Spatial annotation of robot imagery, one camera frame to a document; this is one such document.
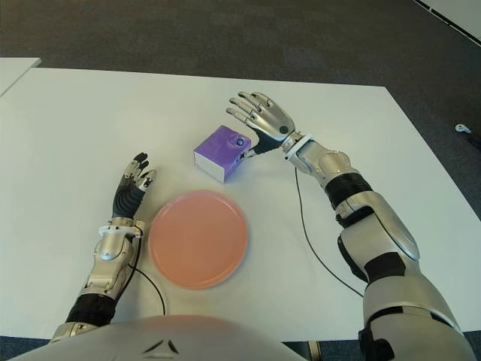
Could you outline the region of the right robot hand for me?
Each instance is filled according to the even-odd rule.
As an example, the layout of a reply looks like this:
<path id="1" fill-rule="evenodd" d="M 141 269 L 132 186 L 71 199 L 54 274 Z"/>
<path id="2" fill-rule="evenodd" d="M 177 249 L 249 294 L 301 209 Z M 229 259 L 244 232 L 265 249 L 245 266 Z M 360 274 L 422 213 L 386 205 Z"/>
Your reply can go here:
<path id="1" fill-rule="evenodd" d="M 259 92 L 239 92 L 229 99 L 235 108 L 226 112 L 253 130 L 258 143 L 246 151 L 242 158 L 250 158 L 280 148 L 295 131 L 292 118 L 271 98 Z"/>

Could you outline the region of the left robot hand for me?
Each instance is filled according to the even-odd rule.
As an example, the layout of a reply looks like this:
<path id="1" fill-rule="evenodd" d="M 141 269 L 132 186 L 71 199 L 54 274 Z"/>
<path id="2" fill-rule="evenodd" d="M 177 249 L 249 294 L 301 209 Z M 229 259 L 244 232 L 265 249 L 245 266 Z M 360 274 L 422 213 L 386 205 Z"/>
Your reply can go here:
<path id="1" fill-rule="evenodd" d="M 149 165 L 147 158 L 147 153 L 139 153 L 127 165 L 113 198 L 112 218 L 133 219 L 147 190 L 156 181 L 156 170 L 145 170 Z"/>

